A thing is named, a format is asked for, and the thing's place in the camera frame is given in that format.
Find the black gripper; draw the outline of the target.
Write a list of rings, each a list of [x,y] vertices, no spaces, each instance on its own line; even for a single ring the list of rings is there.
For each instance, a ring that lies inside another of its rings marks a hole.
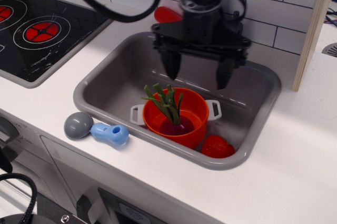
[[[205,9],[193,1],[182,0],[183,19],[152,26],[153,46],[161,54],[168,77],[177,78],[181,55],[186,53],[219,61],[216,71],[217,89],[227,87],[233,70],[246,63],[251,41],[242,36],[245,12],[226,16],[220,5]]]

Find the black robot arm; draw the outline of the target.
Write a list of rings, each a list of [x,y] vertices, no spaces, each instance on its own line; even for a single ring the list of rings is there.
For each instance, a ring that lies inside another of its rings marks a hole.
[[[155,24],[153,46],[161,55],[167,75],[176,79],[181,56],[190,55],[218,61],[217,88],[226,88],[233,70],[244,65],[251,41],[242,36],[244,13],[225,17],[222,0],[179,0],[180,21]]]

